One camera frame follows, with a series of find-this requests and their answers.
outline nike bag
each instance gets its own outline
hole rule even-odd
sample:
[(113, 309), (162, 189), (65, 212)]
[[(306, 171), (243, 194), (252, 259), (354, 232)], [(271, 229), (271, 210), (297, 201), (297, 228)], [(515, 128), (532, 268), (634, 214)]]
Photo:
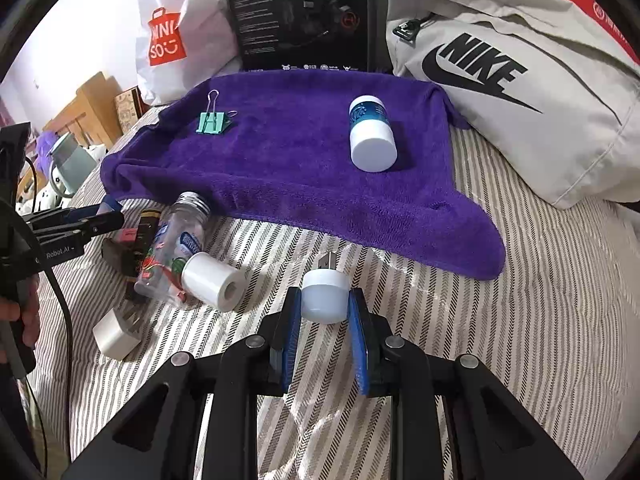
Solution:
[(183, 97), (238, 54), (226, 0), (138, 0), (136, 69), (142, 99)]
[(639, 67), (569, 0), (388, 0), (386, 40), (547, 202), (640, 200)]

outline white tape roll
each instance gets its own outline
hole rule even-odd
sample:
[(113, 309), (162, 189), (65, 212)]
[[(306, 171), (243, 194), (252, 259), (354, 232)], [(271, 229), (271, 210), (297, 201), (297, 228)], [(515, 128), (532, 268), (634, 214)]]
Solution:
[(188, 259), (182, 270), (182, 286), (198, 300), (228, 312), (242, 298), (246, 280), (239, 270), (207, 253), (197, 253)]

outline binder clip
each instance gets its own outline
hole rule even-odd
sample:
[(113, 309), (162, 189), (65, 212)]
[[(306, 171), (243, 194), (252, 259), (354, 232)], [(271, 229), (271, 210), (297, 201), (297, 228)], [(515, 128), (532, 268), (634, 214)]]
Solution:
[[(213, 99), (212, 104), (211, 94), (213, 94), (213, 92), (216, 93), (216, 96)], [(196, 130), (197, 134), (219, 135), (229, 127), (229, 125), (231, 124), (231, 118), (235, 117), (238, 114), (238, 112), (236, 112), (235, 110), (232, 110), (230, 112), (217, 112), (216, 101), (218, 100), (219, 95), (220, 92), (218, 92), (217, 90), (212, 90), (211, 92), (209, 92), (209, 94), (207, 94), (207, 111), (200, 114), (200, 124), (198, 125), (198, 129)]]

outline person's hand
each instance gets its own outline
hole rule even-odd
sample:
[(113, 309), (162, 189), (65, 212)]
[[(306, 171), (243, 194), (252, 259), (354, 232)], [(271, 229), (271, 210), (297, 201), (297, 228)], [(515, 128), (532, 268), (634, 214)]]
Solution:
[[(29, 279), (29, 299), (22, 312), (22, 322), (24, 331), (22, 332), (22, 342), (30, 348), (36, 345), (40, 337), (40, 300), (38, 299), (39, 275)], [(20, 318), (20, 306), (15, 301), (0, 298), (0, 320), (18, 321)], [(0, 363), (6, 362), (6, 354), (0, 349)]]

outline striped bedsheet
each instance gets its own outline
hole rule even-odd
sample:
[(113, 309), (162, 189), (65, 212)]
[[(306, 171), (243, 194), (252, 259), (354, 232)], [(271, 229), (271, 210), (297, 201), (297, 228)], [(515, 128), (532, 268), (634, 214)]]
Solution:
[[(116, 149), (137, 128), (157, 121), (158, 111), (150, 110)], [(299, 285), (318, 257), (334, 250), (338, 270), (363, 288), (370, 309), (386, 316), (395, 333), (437, 356), (477, 355), (587, 479), (603, 479), (640, 430), (638, 240), (610, 203), (593, 199), (568, 211), (551, 208), (480, 135), (452, 129), (451, 138), (458, 189), (487, 211), (504, 238), (506, 267), (494, 281), (318, 232), (214, 218), (206, 250), (247, 276), (241, 304), (221, 314), (207, 305), (184, 311), (152, 302), (142, 343), (116, 362), (98, 352), (92, 335), (110, 308), (124, 307), (124, 280), (102, 261), (100, 238), (87, 245), (84, 257), (56, 267), (76, 345), (72, 455), (174, 352), (201, 357), (255, 332), (266, 314), (280, 309), (287, 287)], [(103, 193), (96, 170), (74, 205), (97, 203)], [(135, 226), (149, 204), (126, 201), (126, 226)], [(31, 384), (62, 440), (65, 332), (47, 280), (40, 297), (42, 336)], [(258, 400), (260, 478), (387, 478), (390, 403), (356, 394), (350, 351), (346, 324), (303, 321), (290, 392)], [(202, 434), (200, 442), (201, 459)], [(444, 433), (442, 442), (450, 476)]]

